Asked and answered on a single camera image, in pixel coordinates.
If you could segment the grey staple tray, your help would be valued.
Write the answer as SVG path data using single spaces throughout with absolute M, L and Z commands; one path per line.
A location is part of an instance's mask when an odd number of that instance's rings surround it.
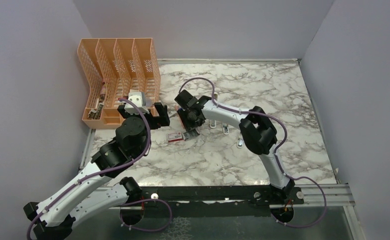
M 182 134 L 183 139 L 185 141 L 192 140 L 192 139 L 196 138 L 199 135 L 200 135 L 200 133 L 199 133 L 199 131 L 197 129 L 192 129 L 192 130 L 186 131 L 186 132 L 184 132 Z

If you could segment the red staple box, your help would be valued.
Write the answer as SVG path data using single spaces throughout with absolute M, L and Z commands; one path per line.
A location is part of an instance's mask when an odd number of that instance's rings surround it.
M 172 142 L 178 142 L 178 141 L 183 141 L 184 140 L 184 136 L 183 136 L 183 134 L 182 134 L 182 132 L 173 132 L 173 133 L 169 133 L 168 135 L 167 135 L 167 141 L 169 142 L 169 143 L 172 143 Z

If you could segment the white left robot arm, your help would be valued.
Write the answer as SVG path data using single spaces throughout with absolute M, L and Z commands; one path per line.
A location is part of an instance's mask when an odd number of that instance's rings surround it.
M 138 205 L 146 201 L 142 189 L 132 177 L 124 177 L 111 189 L 99 192 L 137 161 L 147 156 L 151 132 L 170 125 L 168 108 L 155 102 L 153 115 L 143 92 L 131 92 L 121 100 L 119 114 L 124 118 L 114 138 L 101 146 L 91 161 L 65 186 L 41 202 L 24 206 L 30 220 L 26 237 L 30 240 L 63 240 L 72 230 L 110 207 Z

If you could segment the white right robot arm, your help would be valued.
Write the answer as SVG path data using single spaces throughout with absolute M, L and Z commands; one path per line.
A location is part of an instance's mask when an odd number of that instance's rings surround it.
M 209 96 L 196 98 L 186 90 L 182 90 L 175 101 L 181 107 L 177 113 L 187 131 L 200 127 L 205 120 L 237 128 L 247 149 L 259 156 L 268 173 L 272 199 L 282 204 L 291 197 L 295 184 L 276 156 L 277 129 L 261 107 L 236 109 Z

